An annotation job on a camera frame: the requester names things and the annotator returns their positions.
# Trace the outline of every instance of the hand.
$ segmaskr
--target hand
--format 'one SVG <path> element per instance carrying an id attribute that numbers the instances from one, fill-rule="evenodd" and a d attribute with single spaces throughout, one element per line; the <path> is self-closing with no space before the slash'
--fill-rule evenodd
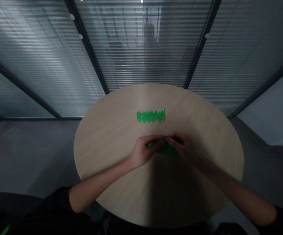
<path id="1" fill-rule="evenodd" d="M 134 149 L 127 158 L 130 167 L 132 169 L 136 169 L 146 164 L 150 160 L 153 153 L 164 144 L 164 141 L 160 141 L 160 139 L 165 137 L 165 135 L 148 135 L 139 137 L 136 141 Z M 151 141 L 158 142 L 151 148 L 148 148 L 147 144 Z"/>
<path id="2" fill-rule="evenodd" d="M 180 156 L 190 165 L 195 165 L 200 155 L 194 147 L 191 137 L 182 133 L 172 132 L 166 141 L 173 146 Z"/>

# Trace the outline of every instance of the green paper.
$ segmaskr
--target green paper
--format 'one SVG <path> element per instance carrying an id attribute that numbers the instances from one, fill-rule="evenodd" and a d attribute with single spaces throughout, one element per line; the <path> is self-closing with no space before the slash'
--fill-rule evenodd
<path id="1" fill-rule="evenodd" d="M 173 146 L 169 145 L 166 139 L 162 140 L 164 140 L 165 143 L 161 146 L 161 148 L 156 151 L 156 153 L 160 153 L 170 157 L 179 157 L 179 153 L 177 152 L 177 150 Z M 148 148 L 151 148 L 154 144 L 155 142 L 148 144 Z"/>
<path id="2" fill-rule="evenodd" d="M 150 123 L 150 113 L 149 112 L 146 112 L 146 119 Z"/>
<path id="3" fill-rule="evenodd" d="M 161 112 L 158 112 L 157 118 L 158 118 L 158 121 L 160 122 L 161 121 Z"/>
<path id="4" fill-rule="evenodd" d="M 153 111 L 152 110 L 150 111 L 149 115 L 150 115 L 150 120 L 153 122 Z"/>
<path id="5" fill-rule="evenodd" d="M 164 109 L 164 111 L 161 112 L 161 118 L 162 118 L 162 120 L 165 119 L 165 109 Z"/>
<path id="6" fill-rule="evenodd" d="M 145 112 L 143 112 L 143 113 L 141 114 L 141 117 L 142 117 L 142 121 L 143 121 L 144 123 L 146 123 L 146 113 L 145 113 Z"/>
<path id="7" fill-rule="evenodd" d="M 153 122 L 155 122 L 157 120 L 157 115 L 158 115 L 158 113 L 157 113 L 157 111 L 155 111 L 153 113 Z"/>
<path id="8" fill-rule="evenodd" d="M 136 112 L 137 113 L 137 120 L 139 122 L 141 122 L 141 114 L 140 114 L 140 111 Z"/>
<path id="9" fill-rule="evenodd" d="M 0 235 L 5 235 L 5 234 L 8 232 L 8 230 L 9 230 L 9 228 L 10 228 L 10 225 L 11 225 L 11 224 L 9 224 L 9 225 L 3 230 L 3 232 L 2 232 Z"/>

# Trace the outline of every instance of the wood grain surface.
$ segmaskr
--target wood grain surface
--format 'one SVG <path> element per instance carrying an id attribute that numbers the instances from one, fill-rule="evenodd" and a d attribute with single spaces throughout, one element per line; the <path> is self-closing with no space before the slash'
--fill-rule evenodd
<path id="1" fill-rule="evenodd" d="M 136 111 L 165 109 L 165 120 L 139 123 Z M 201 96 L 164 84 L 140 84 L 116 90 L 80 122 L 74 157 L 81 179 L 126 158 L 139 136 L 190 135 L 198 150 L 237 180 L 244 155 L 239 137 L 224 114 Z M 156 228 L 196 224 L 219 212 L 228 199 L 204 175 L 182 159 L 155 154 L 113 183 L 97 199 L 105 209 L 129 222 Z"/>

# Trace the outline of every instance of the forearm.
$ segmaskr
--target forearm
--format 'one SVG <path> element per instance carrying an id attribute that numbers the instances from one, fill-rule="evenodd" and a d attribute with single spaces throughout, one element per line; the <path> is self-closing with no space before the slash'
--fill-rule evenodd
<path id="1" fill-rule="evenodd" d="M 265 226 L 276 218 L 272 203 L 220 170 L 206 159 L 200 158 L 197 169 L 208 177 L 254 224 Z"/>
<path id="2" fill-rule="evenodd" d="M 133 168 L 125 159 L 73 186 L 69 192 L 70 204 L 73 211 L 77 213 L 82 212 L 107 187 L 131 170 Z"/>

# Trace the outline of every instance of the horizontal blinds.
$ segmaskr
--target horizontal blinds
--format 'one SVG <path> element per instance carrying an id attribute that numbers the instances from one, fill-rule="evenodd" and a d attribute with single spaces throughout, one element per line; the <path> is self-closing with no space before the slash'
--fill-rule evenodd
<path id="1" fill-rule="evenodd" d="M 189 85 L 230 115 L 283 66 L 283 1 L 222 0 Z"/>
<path id="2" fill-rule="evenodd" d="M 105 95 L 64 1 L 0 0 L 0 63 L 63 117 Z"/>
<path id="3" fill-rule="evenodd" d="M 184 86 L 211 0 L 75 2 L 110 91 Z"/>
<path id="4" fill-rule="evenodd" d="M 54 118 L 2 74 L 0 74 L 0 116 L 7 118 Z"/>

